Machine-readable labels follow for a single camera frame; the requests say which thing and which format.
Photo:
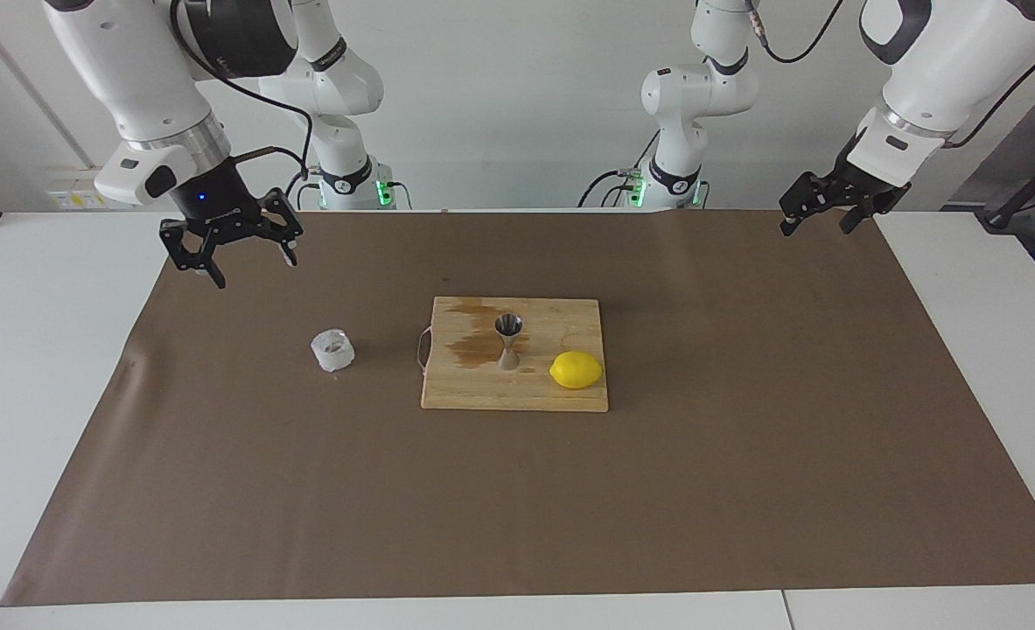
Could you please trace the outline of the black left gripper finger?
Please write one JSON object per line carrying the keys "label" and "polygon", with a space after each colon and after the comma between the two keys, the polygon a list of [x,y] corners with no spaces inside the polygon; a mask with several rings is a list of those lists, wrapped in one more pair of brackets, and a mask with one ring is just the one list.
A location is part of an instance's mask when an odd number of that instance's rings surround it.
{"label": "black left gripper finger", "polygon": [[794,234],[804,220],[832,207],[833,179],[803,172],[780,197],[782,221],[780,231],[786,238]]}
{"label": "black left gripper finger", "polygon": [[842,205],[850,210],[842,216],[840,227],[845,235],[850,235],[856,231],[858,226],[864,223],[873,216],[889,213],[910,191],[912,184],[905,184],[901,187],[892,187],[883,192],[860,192],[858,190],[849,191],[845,194]]}

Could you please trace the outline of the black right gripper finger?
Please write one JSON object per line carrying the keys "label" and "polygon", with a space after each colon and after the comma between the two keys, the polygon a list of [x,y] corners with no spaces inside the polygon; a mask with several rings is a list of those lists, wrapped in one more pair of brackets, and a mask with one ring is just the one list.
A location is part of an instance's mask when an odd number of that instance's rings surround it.
{"label": "black right gripper finger", "polygon": [[165,219],[158,223],[158,238],[168,251],[171,263],[178,270],[193,271],[194,274],[209,277],[218,290],[225,290],[226,277],[213,259],[214,251],[220,246],[220,229],[205,227],[204,233],[199,235],[199,247],[191,251],[186,247],[185,237],[193,233],[196,226],[201,228],[195,220]]}
{"label": "black right gripper finger", "polygon": [[258,201],[260,215],[255,226],[255,235],[263,240],[273,241],[280,247],[284,261],[290,267],[297,267],[297,239],[304,234],[304,228],[297,212],[286,194],[264,194]]}

